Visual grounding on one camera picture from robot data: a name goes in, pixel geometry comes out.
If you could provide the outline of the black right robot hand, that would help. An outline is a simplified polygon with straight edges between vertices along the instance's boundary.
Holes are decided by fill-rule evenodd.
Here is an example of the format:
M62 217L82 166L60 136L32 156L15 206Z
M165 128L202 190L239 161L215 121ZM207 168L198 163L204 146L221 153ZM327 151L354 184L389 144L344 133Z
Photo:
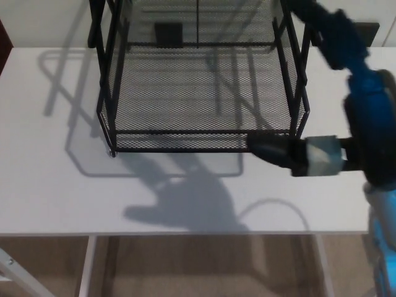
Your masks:
M364 41L343 10L329 12L315 1L287 1L300 21L321 36L319 51L333 70L348 69L349 94L344 110L351 136L287 136L253 134L249 151L263 161L288 168L294 177L335 176L362 171L375 187L395 187L395 79L366 64Z

